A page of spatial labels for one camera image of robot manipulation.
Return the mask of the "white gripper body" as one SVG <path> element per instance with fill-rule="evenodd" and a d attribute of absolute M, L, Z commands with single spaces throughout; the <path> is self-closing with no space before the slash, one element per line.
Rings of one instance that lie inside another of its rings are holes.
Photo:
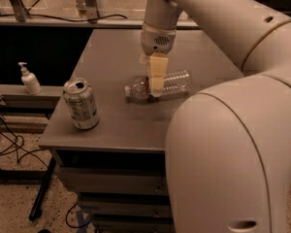
<path fill-rule="evenodd" d="M 161 29 L 143 23 L 141 45 L 146 55 L 155 52 L 168 54 L 174 45 L 177 30 L 175 28 Z"/>

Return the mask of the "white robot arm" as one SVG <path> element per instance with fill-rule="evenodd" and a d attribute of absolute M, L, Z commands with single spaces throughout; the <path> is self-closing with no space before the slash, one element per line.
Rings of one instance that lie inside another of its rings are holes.
<path fill-rule="evenodd" d="M 171 0 L 239 68 L 183 102 L 166 176 L 176 233 L 286 233 L 291 17 L 254 0 Z"/>

